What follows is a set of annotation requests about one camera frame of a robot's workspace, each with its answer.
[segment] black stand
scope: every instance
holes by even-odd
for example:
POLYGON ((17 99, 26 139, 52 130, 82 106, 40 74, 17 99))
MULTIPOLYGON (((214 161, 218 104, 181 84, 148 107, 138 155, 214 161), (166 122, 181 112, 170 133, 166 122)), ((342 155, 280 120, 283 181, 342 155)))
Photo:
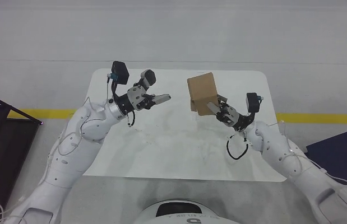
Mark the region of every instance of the black stand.
POLYGON ((0 100, 0 204, 4 209, 41 124, 43 122, 0 100), (11 110, 27 119, 7 118, 11 110))

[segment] white robot body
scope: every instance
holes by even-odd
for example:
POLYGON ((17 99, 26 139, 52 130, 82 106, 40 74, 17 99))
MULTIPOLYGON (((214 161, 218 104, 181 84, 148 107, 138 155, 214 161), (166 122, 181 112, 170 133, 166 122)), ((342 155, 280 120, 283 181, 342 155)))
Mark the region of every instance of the white robot body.
POLYGON ((188 200, 166 200, 153 204, 143 210, 137 217, 134 224, 239 224, 225 218, 217 216, 215 212, 206 206, 188 200))
MULTIPOLYGON (((124 63, 114 62, 112 71, 108 78, 117 81, 115 85, 124 83, 122 77, 128 79, 124 63)), ((169 95, 146 94, 146 90, 155 81, 154 73, 147 70, 141 74, 140 81, 135 83, 127 94, 117 96, 113 85, 112 99, 102 105, 89 102, 78 109, 54 144, 38 187, 13 210, 10 214, 12 218, 5 220, 4 223, 25 223, 21 222, 25 219, 29 224, 59 224, 66 196, 77 179, 95 160, 110 128, 130 111, 148 110, 153 105, 170 99, 169 95)), ((219 121, 241 133, 244 131, 244 137, 251 142, 253 149, 261 152, 262 158, 274 170, 284 175, 302 191, 320 224, 347 224, 347 186, 336 182, 325 174, 324 169, 311 163, 298 146, 286 136, 274 132, 263 122, 254 122, 254 113, 242 116, 223 102, 219 107, 211 102, 207 105, 219 121)), ((154 204, 142 211, 135 224, 143 223, 235 224, 236 222, 217 216, 201 204, 171 200, 154 204)))

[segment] black cable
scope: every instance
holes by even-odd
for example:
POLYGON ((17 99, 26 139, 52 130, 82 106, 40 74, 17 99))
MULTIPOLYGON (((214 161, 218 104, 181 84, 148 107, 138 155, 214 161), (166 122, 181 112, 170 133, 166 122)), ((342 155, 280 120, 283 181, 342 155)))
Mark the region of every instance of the black cable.
POLYGON ((136 114, 134 111, 132 111, 132 114, 133 114, 132 124, 127 123, 129 127, 132 127, 135 124, 136 114))
POLYGON ((248 151, 248 144, 247 144, 247 146, 246 146, 246 150, 244 150, 244 152, 243 152, 240 156, 238 156, 237 158, 235 158, 235 157, 233 157, 232 154, 230 154, 230 152, 229 152, 229 147, 228 147, 229 140, 227 141, 227 144, 226 144, 227 152, 228 152, 229 156, 230 156, 232 159, 234 159, 234 160, 238 160, 238 159, 242 158, 242 157, 247 153, 247 151, 248 151))

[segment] blue panel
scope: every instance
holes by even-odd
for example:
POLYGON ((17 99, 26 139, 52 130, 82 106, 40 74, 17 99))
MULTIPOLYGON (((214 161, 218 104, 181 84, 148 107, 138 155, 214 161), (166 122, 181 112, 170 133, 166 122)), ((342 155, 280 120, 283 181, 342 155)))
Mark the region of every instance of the blue panel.
POLYGON ((347 180, 347 132, 307 146, 307 157, 332 176, 347 180))

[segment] robotic hand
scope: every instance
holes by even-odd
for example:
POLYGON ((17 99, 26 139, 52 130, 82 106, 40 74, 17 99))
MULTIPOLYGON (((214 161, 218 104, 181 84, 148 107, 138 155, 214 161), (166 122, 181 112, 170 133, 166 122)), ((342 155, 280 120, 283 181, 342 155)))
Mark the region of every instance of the robotic hand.
POLYGON ((219 96, 219 106, 207 106, 217 120, 243 133, 253 149, 278 173, 285 176, 308 198, 314 216, 320 224, 347 224, 347 186, 335 181, 316 163, 305 157, 296 144, 286 136, 273 131, 264 122, 254 122, 262 97, 247 94, 249 116, 238 113, 219 96))
POLYGON ((91 166, 110 128, 134 110, 151 109, 170 99, 168 94, 155 96, 146 91, 156 82, 151 70, 142 72, 141 79, 117 96, 117 85, 127 84, 129 73, 123 62, 113 62, 113 97, 102 104, 88 99, 79 108, 52 147, 45 173, 33 193, 16 207, 5 221, 8 223, 59 224, 63 202, 76 180, 91 166))

